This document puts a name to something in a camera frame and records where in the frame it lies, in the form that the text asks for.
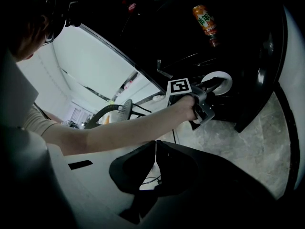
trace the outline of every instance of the beige sleeve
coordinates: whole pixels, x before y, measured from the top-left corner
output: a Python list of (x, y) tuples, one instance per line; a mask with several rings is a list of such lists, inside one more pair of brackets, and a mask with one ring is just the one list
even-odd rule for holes
[(33, 131), (38, 135), (42, 135), (51, 125), (57, 124), (55, 121), (47, 120), (41, 112), (32, 106), (23, 127), (26, 130)]

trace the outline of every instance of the hand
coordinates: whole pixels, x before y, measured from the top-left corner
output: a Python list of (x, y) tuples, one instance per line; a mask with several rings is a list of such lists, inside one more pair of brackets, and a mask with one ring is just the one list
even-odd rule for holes
[(195, 104), (194, 97), (190, 95), (186, 95), (183, 98), (181, 98), (178, 102), (176, 102), (174, 105), (177, 105), (183, 114), (186, 115), (186, 120), (196, 120), (196, 115), (193, 110), (193, 106)]

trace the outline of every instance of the gray tiled floor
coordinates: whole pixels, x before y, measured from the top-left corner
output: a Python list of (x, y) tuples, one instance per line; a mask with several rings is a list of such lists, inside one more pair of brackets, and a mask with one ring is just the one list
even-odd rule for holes
[[(141, 106), (155, 112), (164, 104), (163, 100), (149, 101)], [(290, 166), (290, 141), (285, 117), (275, 94), (240, 134), (234, 130), (233, 123), (215, 120), (195, 131), (185, 122), (175, 131), (181, 145), (224, 157), (259, 180), (276, 198), (283, 195)], [(173, 142), (172, 132), (160, 140)]]

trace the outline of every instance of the black strap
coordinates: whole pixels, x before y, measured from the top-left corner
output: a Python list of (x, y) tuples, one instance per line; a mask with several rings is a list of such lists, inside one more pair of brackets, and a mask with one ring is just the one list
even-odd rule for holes
[(34, 103), (34, 105), (36, 106), (36, 108), (38, 108), (38, 110), (41, 112), (41, 114), (43, 115), (43, 117), (45, 117), (47, 120), (51, 120), (51, 119), (46, 115), (46, 113), (44, 113), (43, 110), (40, 109), (40, 108), (38, 107), (38, 105), (37, 105), (36, 103)]

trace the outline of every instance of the orange can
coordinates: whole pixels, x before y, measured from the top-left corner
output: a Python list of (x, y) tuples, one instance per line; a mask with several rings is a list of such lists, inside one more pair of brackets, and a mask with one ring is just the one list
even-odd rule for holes
[(198, 5), (194, 7), (193, 15), (195, 16), (207, 36), (212, 36), (217, 33), (214, 17), (209, 14), (208, 10), (204, 5)]

